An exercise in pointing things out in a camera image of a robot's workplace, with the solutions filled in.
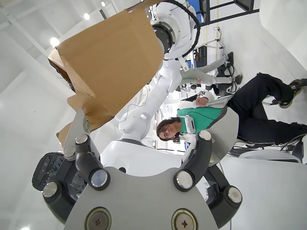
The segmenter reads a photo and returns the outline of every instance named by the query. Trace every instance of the black pants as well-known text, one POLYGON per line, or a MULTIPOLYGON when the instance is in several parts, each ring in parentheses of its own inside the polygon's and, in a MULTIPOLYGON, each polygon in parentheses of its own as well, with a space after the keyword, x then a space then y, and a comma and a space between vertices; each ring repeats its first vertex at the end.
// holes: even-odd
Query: black pants
POLYGON ((280 79, 258 73, 227 103, 239 115, 239 137, 257 144, 275 143, 279 145, 307 133, 306 125, 254 118, 252 113, 255 107, 261 104, 268 95, 275 97, 280 102, 288 102, 293 98, 294 92, 280 79))

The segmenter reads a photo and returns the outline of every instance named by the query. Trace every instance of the sneaker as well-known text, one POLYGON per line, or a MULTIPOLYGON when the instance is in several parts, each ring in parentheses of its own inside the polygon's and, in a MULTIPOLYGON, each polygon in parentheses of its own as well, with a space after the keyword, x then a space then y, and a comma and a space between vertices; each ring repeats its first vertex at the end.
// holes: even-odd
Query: sneaker
POLYGON ((279 103, 279 106, 283 109, 287 109, 288 107, 290 107, 290 105, 293 102, 293 99, 302 91, 304 86, 307 86, 307 80, 306 79, 296 79, 293 82, 291 82, 289 86, 292 88, 294 95, 291 101, 287 103, 282 103, 282 102, 279 103))
POLYGON ((240 85, 241 82, 242 82, 242 79, 243 79, 243 76, 242 76, 242 75, 237 75, 237 76, 235 77, 235 83, 238 84, 238 85, 240 85))
POLYGON ((231 67, 233 66, 233 52, 230 52, 228 55, 228 64, 227 64, 227 67, 231 67))

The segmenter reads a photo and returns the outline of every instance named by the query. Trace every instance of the yellow floor line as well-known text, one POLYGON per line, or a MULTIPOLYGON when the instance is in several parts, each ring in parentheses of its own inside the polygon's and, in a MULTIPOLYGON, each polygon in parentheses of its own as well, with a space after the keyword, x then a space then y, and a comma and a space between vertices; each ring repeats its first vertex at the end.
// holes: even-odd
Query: yellow floor line
MULTIPOLYGON (((219 9, 217 8, 217 18, 219 18, 219 9)), ((218 51, 218 42, 216 43, 216 52, 215 52, 215 60, 217 60, 217 51, 218 51)))

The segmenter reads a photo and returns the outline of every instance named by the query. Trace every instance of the woman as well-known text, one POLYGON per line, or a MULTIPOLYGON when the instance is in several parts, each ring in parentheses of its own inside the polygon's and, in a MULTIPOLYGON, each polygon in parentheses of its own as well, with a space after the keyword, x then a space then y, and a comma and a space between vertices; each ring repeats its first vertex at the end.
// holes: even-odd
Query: woman
POLYGON ((289 85, 280 79, 267 74, 258 73, 234 95, 214 100, 210 92, 180 101, 178 117, 163 120, 157 127, 157 135, 161 140, 173 140, 183 135, 187 142, 194 136, 187 133, 183 116, 194 119, 195 134, 211 126, 213 123, 226 122, 230 126, 238 126, 238 136, 253 143, 274 143, 275 145, 289 142, 294 137, 307 134, 307 126, 287 124, 275 120, 257 119, 252 116, 253 110, 269 95, 279 101, 279 106, 288 108, 307 79, 294 80, 289 85), (229 120, 227 113, 235 112, 238 121, 229 120))

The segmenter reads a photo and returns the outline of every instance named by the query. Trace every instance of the light gray pants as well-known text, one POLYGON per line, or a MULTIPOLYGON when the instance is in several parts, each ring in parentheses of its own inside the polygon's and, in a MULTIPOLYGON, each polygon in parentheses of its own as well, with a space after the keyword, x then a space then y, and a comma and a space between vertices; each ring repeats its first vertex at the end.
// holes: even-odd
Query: light gray pants
POLYGON ((203 84, 212 85, 218 83, 231 83, 231 77, 215 77, 207 73, 217 69, 219 66, 225 64, 226 58, 223 57, 210 65, 201 68, 189 68, 188 71, 180 70, 182 81, 181 84, 194 83, 197 79, 201 80, 203 84))

